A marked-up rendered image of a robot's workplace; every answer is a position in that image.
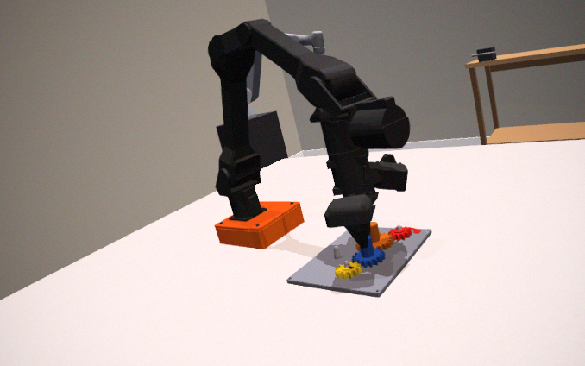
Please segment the blue gear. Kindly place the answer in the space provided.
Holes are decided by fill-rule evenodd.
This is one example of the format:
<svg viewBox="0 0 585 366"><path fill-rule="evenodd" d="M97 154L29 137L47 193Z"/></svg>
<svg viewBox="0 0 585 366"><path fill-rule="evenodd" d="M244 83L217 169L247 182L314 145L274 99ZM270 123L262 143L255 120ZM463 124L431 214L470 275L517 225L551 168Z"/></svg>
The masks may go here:
<svg viewBox="0 0 585 366"><path fill-rule="evenodd" d="M384 259L385 252L382 251L382 249L377 248L374 249L372 238L371 236L368 236L368 247L367 248L360 247L360 252L359 253L355 252L351 261L352 263L357 262L358 264L361 264L362 266L364 266L364 268L367 266L372 268L373 265L378 266L378 262L382 262Z"/></svg>

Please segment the orange gear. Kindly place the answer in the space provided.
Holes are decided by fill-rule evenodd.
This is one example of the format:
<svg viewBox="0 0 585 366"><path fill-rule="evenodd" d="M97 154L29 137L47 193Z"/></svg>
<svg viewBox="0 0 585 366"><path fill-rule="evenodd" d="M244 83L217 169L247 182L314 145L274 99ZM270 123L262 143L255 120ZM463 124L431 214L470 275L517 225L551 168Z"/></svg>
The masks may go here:
<svg viewBox="0 0 585 366"><path fill-rule="evenodd" d="M370 236L372 238L372 242L374 245L374 249L382 249L387 250L387 248L391 248L393 245L393 236L389 235L389 233L380 233L378 223L370 222Z"/></svg>

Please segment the yellow gear with black stripe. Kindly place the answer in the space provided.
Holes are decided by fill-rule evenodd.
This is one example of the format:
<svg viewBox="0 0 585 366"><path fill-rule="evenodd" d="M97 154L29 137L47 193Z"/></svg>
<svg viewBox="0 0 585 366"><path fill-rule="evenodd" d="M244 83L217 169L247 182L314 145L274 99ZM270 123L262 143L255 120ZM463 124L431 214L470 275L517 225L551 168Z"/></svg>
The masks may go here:
<svg viewBox="0 0 585 366"><path fill-rule="evenodd" d="M343 278L344 280L346 280L347 278L352 279L353 276L358 276L358 274L362 273L362 265L358 264L357 262L349 263L350 267L349 268L345 268L344 265L339 265L339 268L336 268L336 276L338 276L339 279Z"/></svg>

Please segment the red gear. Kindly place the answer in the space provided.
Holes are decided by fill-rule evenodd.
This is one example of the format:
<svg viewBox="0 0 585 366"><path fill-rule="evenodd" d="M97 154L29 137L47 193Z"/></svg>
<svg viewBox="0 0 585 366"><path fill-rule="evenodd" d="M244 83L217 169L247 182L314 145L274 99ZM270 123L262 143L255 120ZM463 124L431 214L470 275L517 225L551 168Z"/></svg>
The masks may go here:
<svg viewBox="0 0 585 366"><path fill-rule="evenodd" d="M402 227L402 230L400 230L400 231L397 231L396 227L395 227L395 229L391 229L391 231L389 231L388 233L389 233L389 235L393 236L393 240L398 240L398 241L400 241L401 239L405 240L405 238L409 238L412 235L411 228L407 228L407 227Z"/></svg>

